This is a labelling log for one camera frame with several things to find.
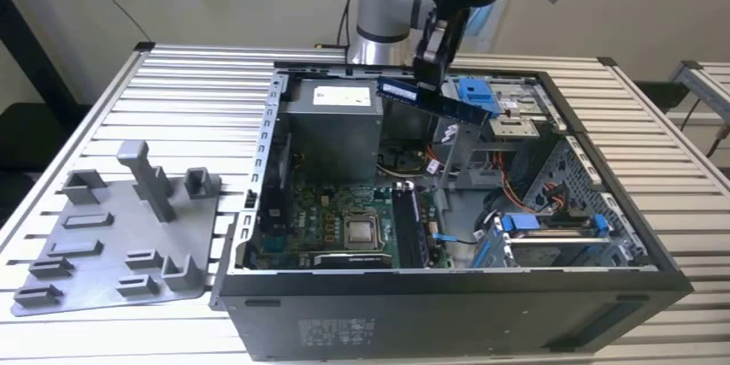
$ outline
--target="computer chassis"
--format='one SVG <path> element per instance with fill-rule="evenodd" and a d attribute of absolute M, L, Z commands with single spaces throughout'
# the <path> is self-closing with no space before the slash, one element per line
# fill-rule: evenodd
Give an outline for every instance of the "computer chassis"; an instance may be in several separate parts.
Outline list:
<path fill-rule="evenodd" d="M 271 147 L 275 128 L 284 122 L 280 103 L 291 98 L 292 84 L 302 79 L 375 82 L 413 78 L 410 69 L 400 67 L 282 62 L 275 68 L 244 209 L 226 237 L 211 298 L 211 307 L 228 311 L 256 361 L 594 352 L 693 291 L 550 76 L 513 70 L 453 70 L 450 75 L 538 80 L 551 109 L 565 121 L 567 136 L 563 151 L 553 154 L 545 167 L 561 161 L 557 157 L 563 152 L 574 153 L 599 182 L 601 193 L 589 196 L 590 201 L 603 207 L 614 224 L 631 229 L 643 245 L 643 263 L 617 269 L 509 264 L 255 269 L 250 246 L 260 225 L 271 224 L 270 213 L 259 209 L 267 196 L 264 181 L 267 174 L 286 174 L 291 168 L 291 141 L 280 142 L 278 153 Z M 279 164 L 275 172 L 267 169 L 274 157 Z M 542 184 L 538 180 L 525 196 L 526 203 L 534 204 Z M 396 193 L 408 187 L 394 185 L 392 190 Z"/>

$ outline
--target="white label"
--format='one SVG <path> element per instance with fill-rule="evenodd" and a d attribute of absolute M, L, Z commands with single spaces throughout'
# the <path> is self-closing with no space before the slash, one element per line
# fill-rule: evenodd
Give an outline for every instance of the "white label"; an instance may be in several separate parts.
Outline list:
<path fill-rule="evenodd" d="M 518 107 L 517 103 L 513 100 L 499 100 L 499 103 L 506 109 L 517 109 Z"/>
<path fill-rule="evenodd" d="M 368 87 L 338 87 L 322 85 L 315 87 L 315 106 L 370 106 Z"/>
<path fill-rule="evenodd" d="M 429 171 L 431 174 L 435 174 L 435 172 L 438 171 L 438 166 L 441 165 L 442 163 L 438 162 L 438 160 L 431 159 L 431 161 L 429 162 L 429 166 L 426 167 L 426 171 Z"/>
<path fill-rule="evenodd" d="M 395 87 L 394 85 L 388 85 L 388 84 L 383 85 L 383 91 L 388 91 L 392 94 L 395 94 L 400 97 L 404 97 L 408 100 L 413 100 L 414 102 L 415 102 L 417 97 L 419 96 L 413 91 L 403 90 L 402 88 Z"/>

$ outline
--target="metal frame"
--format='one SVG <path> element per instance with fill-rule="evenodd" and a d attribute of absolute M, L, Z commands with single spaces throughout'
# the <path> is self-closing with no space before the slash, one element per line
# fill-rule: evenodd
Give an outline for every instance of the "metal frame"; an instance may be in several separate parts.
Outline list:
<path fill-rule="evenodd" d="M 111 168 L 116 142 L 151 139 L 151 162 L 166 169 L 188 163 L 224 176 L 224 195 L 216 218 L 208 284 L 218 269 L 232 213 L 243 206 L 248 164 L 252 161 L 250 127 L 258 127 L 274 61 L 340 62 L 342 50 L 242 49 L 158 45 L 135 53 L 68 140 L 9 223 L 0 230 L 1 358 L 76 364 L 175 361 L 251 363 L 247 348 L 223 312 L 208 308 L 208 294 L 188 303 L 102 309 L 43 318 L 11 316 L 12 292 L 28 272 L 52 229 L 63 203 L 55 195 L 67 170 L 102 167 L 110 178 L 128 174 Z M 695 294 L 677 302 L 595 355 L 577 354 L 499 358 L 501 363 L 645 363 L 719 365 L 730 360 L 730 230 L 726 180 L 718 178 L 690 143 L 645 102 L 633 83 L 593 58 L 461 55 L 462 68 L 545 70 L 585 123 L 589 138 L 614 169 L 666 249 L 693 281 Z M 654 168 L 662 164 L 671 173 Z M 678 169 L 690 165 L 690 169 Z M 107 338 L 79 338 L 79 333 Z M 403 360 L 400 363 L 485 363 L 497 358 L 454 357 Z"/>
<path fill-rule="evenodd" d="M 671 76 L 730 123 L 730 64 L 682 62 Z"/>

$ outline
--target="blue latch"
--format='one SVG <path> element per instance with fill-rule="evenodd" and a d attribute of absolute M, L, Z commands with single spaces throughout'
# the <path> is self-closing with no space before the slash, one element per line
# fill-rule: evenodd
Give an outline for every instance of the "blue latch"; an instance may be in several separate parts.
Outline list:
<path fill-rule="evenodd" d="M 502 228 L 505 229 L 506 233 L 513 231 L 514 226 L 513 226 L 513 219 L 510 218 L 510 216 L 502 217 Z"/>
<path fill-rule="evenodd" d="M 462 76 L 458 85 L 462 102 L 487 110 L 491 119 L 498 117 L 502 110 L 486 80 Z"/>
<path fill-rule="evenodd" d="M 593 216 L 593 224 L 595 225 L 595 236 L 606 237 L 609 235 L 609 221 L 603 214 Z"/>
<path fill-rule="evenodd" d="M 538 217 L 534 214 L 511 214 L 515 230 L 539 230 Z"/>

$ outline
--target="expansion slot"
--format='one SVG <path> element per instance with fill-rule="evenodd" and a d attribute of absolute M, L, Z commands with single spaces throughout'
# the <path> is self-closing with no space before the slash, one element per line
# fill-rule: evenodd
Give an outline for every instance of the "expansion slot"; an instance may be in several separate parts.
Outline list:
<path fill-rule="evenodd" d="M 413 189 L 392 191 L 392 211 L 400 268 L 425 268 L 429 265 L 429 245 Z"/>

